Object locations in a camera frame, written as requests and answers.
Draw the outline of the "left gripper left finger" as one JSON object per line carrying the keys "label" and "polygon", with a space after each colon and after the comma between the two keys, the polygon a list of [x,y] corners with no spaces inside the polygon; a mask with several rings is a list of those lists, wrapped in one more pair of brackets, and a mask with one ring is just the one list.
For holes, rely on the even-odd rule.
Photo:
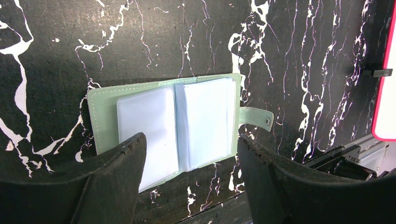
{"label": "left gripper left finger", "polygon": [[3,224],[130,224],[147,139],[137,133],[116,147],[48,177],[1,179]]}

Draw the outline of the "green card holder wallet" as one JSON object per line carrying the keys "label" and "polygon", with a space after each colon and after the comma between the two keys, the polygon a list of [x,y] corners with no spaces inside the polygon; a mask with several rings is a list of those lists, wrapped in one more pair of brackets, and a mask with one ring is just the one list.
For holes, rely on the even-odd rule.
{"label": "green card holder wallet", "polygon": [[270,131],[270,111],[240,106],[241,75],[177,78],[89,90],[96,152],[136,133],[147,140],[139,191],[236,155],[238,129]]}

